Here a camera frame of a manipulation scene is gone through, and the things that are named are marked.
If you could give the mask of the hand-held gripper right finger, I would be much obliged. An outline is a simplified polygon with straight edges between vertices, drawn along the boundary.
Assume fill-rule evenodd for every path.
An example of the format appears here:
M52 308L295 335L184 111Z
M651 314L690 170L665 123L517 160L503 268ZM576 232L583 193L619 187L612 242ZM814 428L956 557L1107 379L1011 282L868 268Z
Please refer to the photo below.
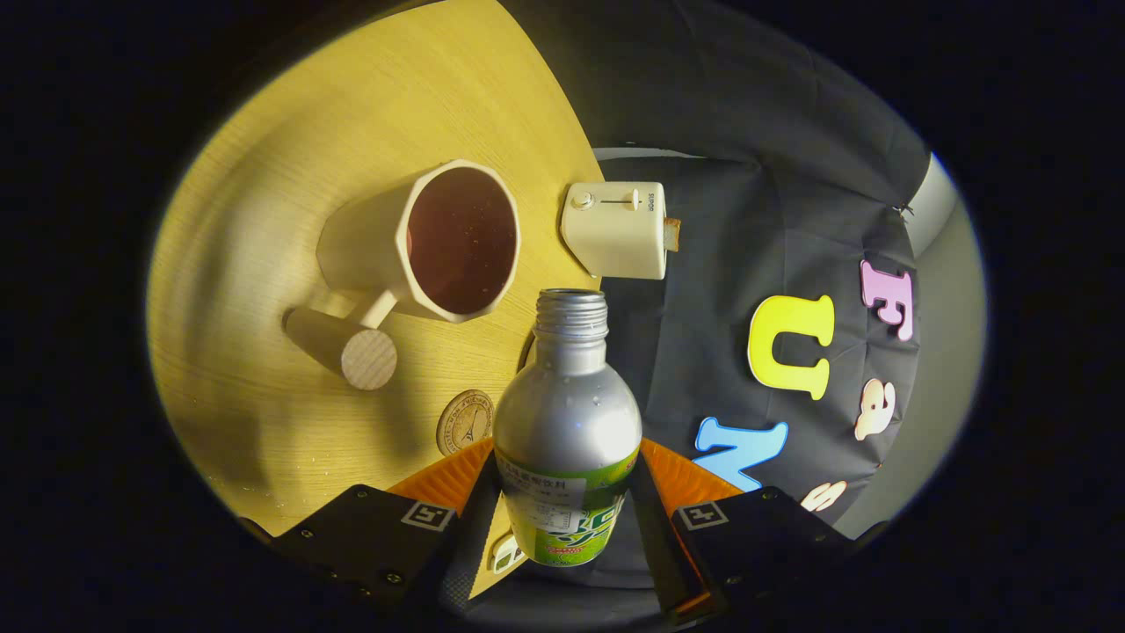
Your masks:
M742 491L644 438L629 477L644 557L676 629L746 620L770 626L888 528L844 536L777 486Z

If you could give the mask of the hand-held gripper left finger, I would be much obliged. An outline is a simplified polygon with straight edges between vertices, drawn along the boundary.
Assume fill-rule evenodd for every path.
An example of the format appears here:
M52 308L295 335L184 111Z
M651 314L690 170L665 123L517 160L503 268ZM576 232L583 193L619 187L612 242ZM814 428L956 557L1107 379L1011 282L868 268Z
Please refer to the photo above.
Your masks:
M483 438L387 490L356 483L266 545L379 613L465 611L501 496Z

